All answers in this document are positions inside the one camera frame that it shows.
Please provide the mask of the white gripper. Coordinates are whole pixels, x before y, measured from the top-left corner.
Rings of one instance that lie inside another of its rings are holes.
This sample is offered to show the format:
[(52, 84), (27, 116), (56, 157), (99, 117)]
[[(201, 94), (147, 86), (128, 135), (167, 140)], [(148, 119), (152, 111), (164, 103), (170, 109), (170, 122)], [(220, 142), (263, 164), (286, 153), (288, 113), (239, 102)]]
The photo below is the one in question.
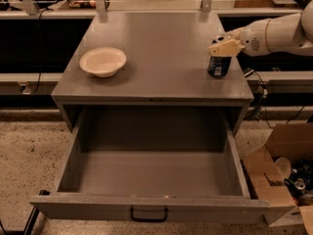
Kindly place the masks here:
[(269, 22), (270, 19), (265, 19), (237, 28), (236, 36), (229, 32), (215, 36), (214, 43), (208, 47), (209, 54), (212, 57), (236, 57), (243, 51), (252, 57), (268, 55), (266, 32)]

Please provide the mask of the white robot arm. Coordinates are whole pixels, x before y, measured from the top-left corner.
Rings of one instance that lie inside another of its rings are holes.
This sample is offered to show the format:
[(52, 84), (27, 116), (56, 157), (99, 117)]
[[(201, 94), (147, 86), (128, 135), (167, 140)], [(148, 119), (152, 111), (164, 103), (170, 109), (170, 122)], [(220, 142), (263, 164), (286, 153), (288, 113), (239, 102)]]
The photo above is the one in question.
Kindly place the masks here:
[(255, 21), (216, 36), (208, 47), (211, 57), (252, 57), (286, 52), (313, 55), (313, 1), (300, 13)]

